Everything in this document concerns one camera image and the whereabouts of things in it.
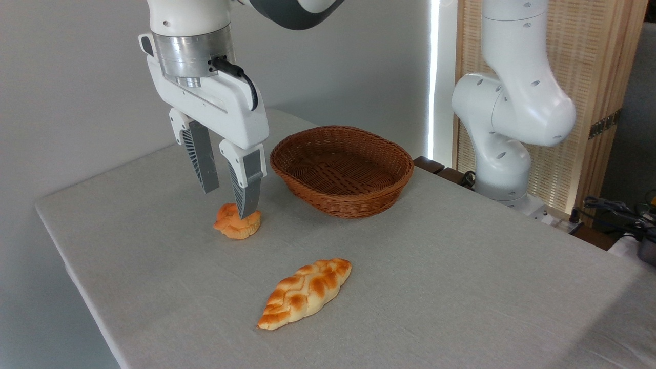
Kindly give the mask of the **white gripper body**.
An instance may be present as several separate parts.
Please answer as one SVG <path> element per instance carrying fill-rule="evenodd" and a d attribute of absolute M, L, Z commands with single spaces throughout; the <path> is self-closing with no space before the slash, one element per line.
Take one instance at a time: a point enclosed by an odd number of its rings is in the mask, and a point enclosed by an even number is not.
<path fill-rule="evenodd" d="M 242 149 L 250 149 L 269 137 L 264 105 L 253 108 L 252 89 L 247 81 L 223 72 L 200 77 L 195 86 L 166 77 L 151 33 L 139 36 L 140 46 L 161 99 L 191 119 L 211 129 Z"/>

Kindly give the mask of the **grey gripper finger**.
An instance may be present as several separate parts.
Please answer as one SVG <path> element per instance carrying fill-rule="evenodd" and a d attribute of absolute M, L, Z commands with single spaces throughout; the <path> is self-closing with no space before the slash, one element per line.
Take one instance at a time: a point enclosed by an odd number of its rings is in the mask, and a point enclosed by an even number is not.
<path fill-rule="evenodd" d="M 245 150 L 225 139 L 219 148 L 228 161 L 239 217 L 245 219 L 256 212 L 261 179 L 267 175 L 264 146 L 259 144 Z"/>
<path fill-rule="evenodd" d="M 176 142 L 187 151 L 204 193 L 218 189 L 219 180 L 209 129 L 176 108 L 171 108 L 169 119 Z"/>

